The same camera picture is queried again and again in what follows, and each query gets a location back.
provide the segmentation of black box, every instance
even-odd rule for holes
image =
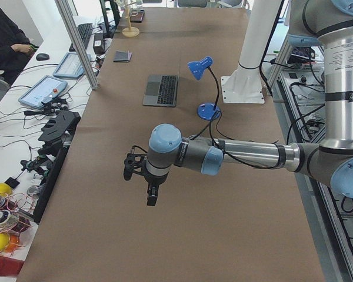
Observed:
[[[103,33],[94,34],[93,50],[96,55],[105,53],[105,41]]]

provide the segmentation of black clamp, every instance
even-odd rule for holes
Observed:
[[[159,185],[166,181],[167,174],[162,176],[153,175],[146,169],[145,164],[146,154],[128,153],[127,158],[124,160],[123,177],[126,181],[129,181],[133,173],[142,175],[148,182],[148,198],[146,205],[155,206],[158,198]]]
[[[73,137],[78,122],[81,120],[79,113],[62,110],[56,117],[50,118],[44,127],[39,141],[45,142],[38,150],[40,155],[57,156],[59,150],[64,146],[67,137]]]

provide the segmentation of black stand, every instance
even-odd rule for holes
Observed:
[[[105,25],[102,27],[102,30],[104,32],[104,38],[113,38],[115,29],[110,28],[110,23],[107,18],[106,2],[110,2],[111,11],[114,16],[115,28],[119,25],[120,21],[119,8],[118,4],[116,4],[114,0],[99,0],[102,9],[102,15],[104,16],[105,22]]]

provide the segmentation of white pillar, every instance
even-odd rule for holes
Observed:
[[[255,0],[239,62],[256,68],[262,59],[282,0]],[[238,68],[221,78],[224,103],[264,103],[259,69]]]

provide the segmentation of red object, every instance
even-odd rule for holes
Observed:
[[[22,260],[0,256],[0,276],[17,277],[23,265]]]

